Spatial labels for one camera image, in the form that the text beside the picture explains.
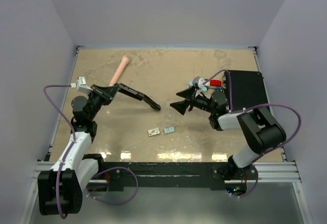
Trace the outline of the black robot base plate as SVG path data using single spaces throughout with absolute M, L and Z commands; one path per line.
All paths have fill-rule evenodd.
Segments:
M 256 180 L 254 166 L 226 180 L 219 169 L 227 162 L 104 162 L 106 173 L 94 176 L 89 190 L 123 191 L 127 187 L 141 188 L 209 188 L 225 190 L 227 184 L 236 187 L 241 180 Z

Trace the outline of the grey staple box sleeve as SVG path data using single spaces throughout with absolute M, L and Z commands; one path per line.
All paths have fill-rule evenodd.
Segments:
M 152 136 L 156 136 L 160 134 L 160 130 L 159 128 L 154 128 L 154 129 L 149 129 L 148 130 L 148 136 L 152 137 Z

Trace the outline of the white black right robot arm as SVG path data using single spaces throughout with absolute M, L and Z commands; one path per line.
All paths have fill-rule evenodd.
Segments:
M 247 144 L 229 157 L 225 167 L 219 169 L 226 180 L 240 179 L 259 156 L 286 140 L 286 132 L 266 107 L 233 114 L 227 111 L 228 102 L 223 92 L 213 92 L 207 98 L 203 93 L 197 93 L 195 87 L 191 87 L 176 95 L 184 100 L 170 103 L 170 106 L 180 114 L 184 115 L 195 107 L 210 113 L 208 119 L 212 129 L 242 131 Z

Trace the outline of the staple tray with staples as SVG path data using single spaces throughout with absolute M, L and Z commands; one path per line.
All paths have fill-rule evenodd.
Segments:
M 163 129 L 164 134 L 174 133 L 176 128 L 174 126 L 169 126 Z

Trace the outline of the red toy block car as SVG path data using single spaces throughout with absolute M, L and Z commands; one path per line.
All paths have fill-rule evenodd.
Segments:
M 222 86 L 222 82 L 220 80 L 212 79 L 204 80 L 204 88 L 202 89 L 204 92 L 208 91 L 209 89 L 214 89 L 215 91 L 220 91 Z

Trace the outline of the black stapler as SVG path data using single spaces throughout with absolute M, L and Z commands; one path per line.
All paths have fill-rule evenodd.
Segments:
M 161 106 L 158 103 L 156 103 L 154 100 L 152 100 L 150 97 L 148 97 L 146 94 L 139 92 L 131 87 L 128 87 L 122 83 L 118 83 L 118 87 L 120 93 L 129 96 L 133 99 L 136 99 L 138 101 L 146 102 L 155 111 L 161 110 Z

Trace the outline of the aluminium frame rail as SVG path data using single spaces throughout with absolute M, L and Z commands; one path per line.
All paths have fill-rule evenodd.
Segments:
M 258 182 L 263 183 L 298 183 L 301 178 L 295 162 L 255 163 L 259 173 Z

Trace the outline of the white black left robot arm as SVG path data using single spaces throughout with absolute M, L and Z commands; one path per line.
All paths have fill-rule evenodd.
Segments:
M 46 171 L 41 171 L 38 183 L 39 210 L 42 215 L 76 214 L 82 206 L 82 190 L 92 177 L 101 179 L 106 173 L 102 159 L 85 156 L 97 134 L 95 116 L 102 106 L 109 105 L 119 91 L 119 85 L 92 85 L 87 96 L 71 101 L 73 117 L 67 120 L 71 129 L 69 142 L 59 160 Z

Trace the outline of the black hard case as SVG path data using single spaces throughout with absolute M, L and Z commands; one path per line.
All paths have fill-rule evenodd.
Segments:
M 222 90 L 232 113 L 268 103 L 264 77 L 258 71 L 225 71 Z

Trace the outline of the pink toy microphone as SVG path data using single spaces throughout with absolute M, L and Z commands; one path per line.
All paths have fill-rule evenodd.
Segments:
M 130 62 L 130 58 L 124 55 L 112 79 L 110 80 L 109 86 L 114 86 L 117 83 L 117 81 L 119 80 L 120 76 L 122 75 L 125 67 L 128 65 L 129 62 Z

